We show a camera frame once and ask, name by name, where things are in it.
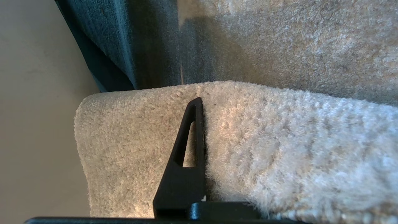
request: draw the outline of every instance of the white wall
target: white wall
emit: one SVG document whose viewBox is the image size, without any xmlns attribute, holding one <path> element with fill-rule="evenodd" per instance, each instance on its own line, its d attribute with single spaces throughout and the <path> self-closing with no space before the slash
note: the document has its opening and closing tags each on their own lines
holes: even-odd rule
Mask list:
<svg viewBox="0 0 398 224">
<path fill-rule="evenodd" d="M 54 1 L 0 1 L 0 223 L 89 214 L 73 117 L 96 92 Z"/>
</svg>

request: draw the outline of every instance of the floor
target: floor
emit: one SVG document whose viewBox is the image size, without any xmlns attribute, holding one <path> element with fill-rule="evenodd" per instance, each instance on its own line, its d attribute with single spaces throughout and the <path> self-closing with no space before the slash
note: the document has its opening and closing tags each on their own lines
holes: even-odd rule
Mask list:
<svg viewBox="0 0 398 224">
<path fill-rule="evenodd" d="M 0 223 L 89 215 L 73 117 L 97 92 L 54 1 L 0 1 Z"/>
</svg>

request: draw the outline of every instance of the beige wall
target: beige wall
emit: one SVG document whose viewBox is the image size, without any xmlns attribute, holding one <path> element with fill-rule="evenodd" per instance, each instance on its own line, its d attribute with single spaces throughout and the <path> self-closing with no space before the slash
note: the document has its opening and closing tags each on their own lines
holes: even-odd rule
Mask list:
<svg viewBox="0 0 398 224">
<path fill-rule="evenodd" d="M 0 1 L 0 223 L 89 214 L 73 117 L 96 92 L 54 1 Z"/>
</svg>

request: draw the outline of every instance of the carpet fiber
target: carpet fiber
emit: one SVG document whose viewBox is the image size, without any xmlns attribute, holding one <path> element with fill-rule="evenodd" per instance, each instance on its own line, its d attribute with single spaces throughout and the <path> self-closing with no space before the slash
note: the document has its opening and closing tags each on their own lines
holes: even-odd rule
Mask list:
<svg viewBox="0 0 398 224">
<path fill-rule="evenodd" d="M 398 108 L 215 82 L 95 94 L 75 117 L 92 216 L 152 217 L 185 107 L 200 96 L 213 198 L 264 217 L 398 222 Z"/>
</svg>

